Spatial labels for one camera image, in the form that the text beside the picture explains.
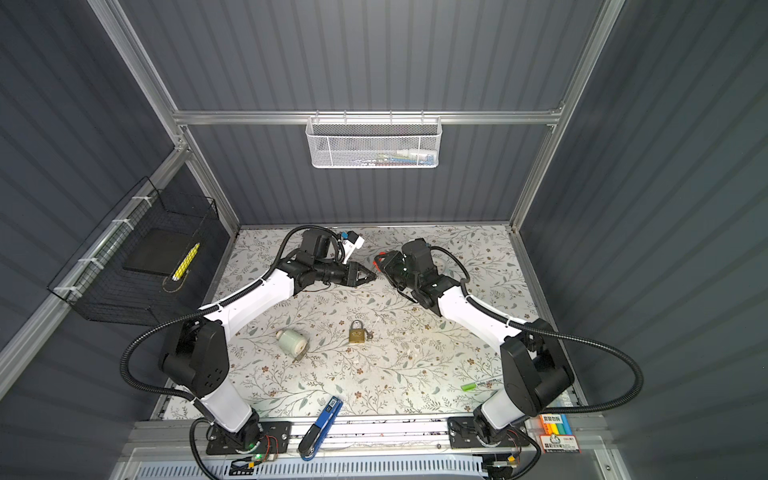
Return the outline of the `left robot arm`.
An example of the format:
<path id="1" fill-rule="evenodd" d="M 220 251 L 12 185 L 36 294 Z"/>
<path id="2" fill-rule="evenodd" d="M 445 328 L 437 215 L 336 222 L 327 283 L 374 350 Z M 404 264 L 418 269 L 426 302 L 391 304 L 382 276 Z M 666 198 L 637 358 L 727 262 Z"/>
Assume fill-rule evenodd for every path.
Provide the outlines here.
<path id="1" fill-rule="evenodd" d="M 299 246 L 289 250 L 289 241 L 282 240 L 269 268 L 256 280 L 194 313 L 145 331 L 126 347 L 119 363 L 129 386 L 190 402 L 238 452 L 256 450 L 264 433 L 258 413 L 228 379 L 230 341 L 252 320 L 316 282 L 356 288 L 376 278 L 351 258 L 365 243 L 360 234 L 318 225 L 301 225 L 289 233 L 302 235 Z M 161 331 L 167 335 L 158 364 L 174 382 L 172 388 L 140 381 L 129 367 L 138 347 Z"/>

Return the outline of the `green marker pen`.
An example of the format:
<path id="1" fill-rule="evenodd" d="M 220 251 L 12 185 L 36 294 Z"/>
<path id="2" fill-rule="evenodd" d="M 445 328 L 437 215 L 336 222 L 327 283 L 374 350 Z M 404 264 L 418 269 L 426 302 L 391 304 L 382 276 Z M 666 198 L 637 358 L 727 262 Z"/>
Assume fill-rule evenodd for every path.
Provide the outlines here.
<path id="1" fill-rule="evenodd" d="M 476 381 L 473 381 L 473 382 L 469 382 L 469 383 L 463 384 L 461 386 L 461 390 L 463 392 L 470 392 L 470 391 L 474 391 L 474 390 L 477 390 L 477 389 L 490 389 L 491 387 L 493 387 L 498 382 L 499 382 L 499 378 L 487 378 L 487 379 L 482 379 L 482 380 L 476 380 Z"/>

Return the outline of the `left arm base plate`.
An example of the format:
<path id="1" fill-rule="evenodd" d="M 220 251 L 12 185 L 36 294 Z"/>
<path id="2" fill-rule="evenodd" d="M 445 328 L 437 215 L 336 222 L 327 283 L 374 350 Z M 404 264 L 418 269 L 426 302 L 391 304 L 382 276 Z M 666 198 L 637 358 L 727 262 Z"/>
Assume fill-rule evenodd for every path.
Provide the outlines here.
<path id="1" fill-rule="evenodd" d="M 237 433 L 214 424 L 206 433 L 207 455 L 284 454 L 293 424 L 288 421 L 250 422 Z"/>

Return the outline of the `blue black utility knife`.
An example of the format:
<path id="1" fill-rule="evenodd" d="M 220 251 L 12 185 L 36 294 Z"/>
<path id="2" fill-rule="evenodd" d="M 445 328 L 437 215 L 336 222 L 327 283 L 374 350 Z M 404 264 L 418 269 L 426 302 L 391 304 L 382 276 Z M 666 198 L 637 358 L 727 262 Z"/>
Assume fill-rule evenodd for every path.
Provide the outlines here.
<path id="1" fill-rule="evenodd" d="M 311 461 L 316 456 L 342 407 L 343 401 L 339 397 L 333 396 L 327 402 L 299 443 L 298 453 L 302 460 Z"/>

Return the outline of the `brass padlock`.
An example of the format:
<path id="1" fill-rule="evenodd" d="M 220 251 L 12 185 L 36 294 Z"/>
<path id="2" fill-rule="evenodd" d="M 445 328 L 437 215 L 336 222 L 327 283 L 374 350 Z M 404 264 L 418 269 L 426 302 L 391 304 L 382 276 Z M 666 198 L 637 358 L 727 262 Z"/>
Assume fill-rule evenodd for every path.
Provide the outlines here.
<path id="1" fill-rule="evenodd" d="M 348 341 L 350 344 L 364 343 L 367 339 L 367 331 L 361 320 L 354 320 L 349 329 Z"/>

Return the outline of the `red padlock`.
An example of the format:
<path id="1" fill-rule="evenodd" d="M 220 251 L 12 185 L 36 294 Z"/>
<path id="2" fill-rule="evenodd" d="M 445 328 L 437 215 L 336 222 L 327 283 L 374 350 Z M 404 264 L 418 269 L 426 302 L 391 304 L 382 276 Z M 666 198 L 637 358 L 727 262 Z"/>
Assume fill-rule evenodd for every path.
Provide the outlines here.
<path id="1" fill-rule="evenodd" d="M 387 253 L 386 252 L 380 252 L 374 257 L 374 266 L 378 269 L 382 269 L 383 261 L 386 258 Z"/>

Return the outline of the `coloured marker pack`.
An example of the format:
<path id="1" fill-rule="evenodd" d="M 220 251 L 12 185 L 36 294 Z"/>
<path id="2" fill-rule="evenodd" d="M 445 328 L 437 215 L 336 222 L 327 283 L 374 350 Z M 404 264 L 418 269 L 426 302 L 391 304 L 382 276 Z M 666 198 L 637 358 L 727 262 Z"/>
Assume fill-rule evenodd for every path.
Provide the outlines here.
<path id="1" fill-rule="evenodd" d="M 543 433 L 539 442 L 545 453 L 580 453 L 581 448 L 564 414 L 542 414 L 538 417 Z"/>

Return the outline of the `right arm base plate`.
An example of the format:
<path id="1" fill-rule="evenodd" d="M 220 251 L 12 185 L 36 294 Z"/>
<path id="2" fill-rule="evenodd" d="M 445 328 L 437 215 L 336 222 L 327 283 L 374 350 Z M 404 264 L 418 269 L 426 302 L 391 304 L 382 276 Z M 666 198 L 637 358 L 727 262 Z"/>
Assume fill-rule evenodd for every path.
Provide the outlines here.
<path id="1" fill-rule="evenodd" d="M 447 419 L 446 424 L 449 443 L 453 449 L 518 449 L 531 444 L 523 432 L 512 425 L 503 429 L 495 429 L 479 417 L 453 416 Z"/>

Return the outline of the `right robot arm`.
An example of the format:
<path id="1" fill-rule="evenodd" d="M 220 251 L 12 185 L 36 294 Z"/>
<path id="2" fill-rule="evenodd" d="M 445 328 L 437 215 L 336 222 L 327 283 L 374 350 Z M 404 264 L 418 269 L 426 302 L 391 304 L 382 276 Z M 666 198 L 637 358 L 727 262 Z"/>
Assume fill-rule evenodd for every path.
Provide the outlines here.
<path id="1" fill-rule="evenodd" d="M 382 252 L 374 264 L 388 282 L 409 300 L 470 331 L 496 349 L 501 361 L 502 386 L 473 413 L 478 440 L 491 444 L 511 426 L 541 414 L 596 413 L 635 399 L 644 386 L 639 363 L 618 348 L 583 336 L 561 333 L 545 320 L 512 317 L 473 296 L 469 270 L 449 250 L 423 238 L 399 250 Z M 556 398 L 571 387 L 575 374 L 564 343 L 594 348 L 620 360 L 633 374 L 629 389 L 602 403 L 554 407 Z"/>

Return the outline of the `black pad in basket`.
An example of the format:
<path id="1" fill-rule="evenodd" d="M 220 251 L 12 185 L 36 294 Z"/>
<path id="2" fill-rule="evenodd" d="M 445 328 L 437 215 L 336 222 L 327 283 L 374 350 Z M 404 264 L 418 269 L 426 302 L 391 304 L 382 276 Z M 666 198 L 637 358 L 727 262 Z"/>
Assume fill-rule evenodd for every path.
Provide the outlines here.
<path id="1" fill-rule="evenodd" d="M 123 262 L 123 269 L 135 273 L 170 276 L 193 245 L 190 235 L 153 228 L 128 254 Z"/>

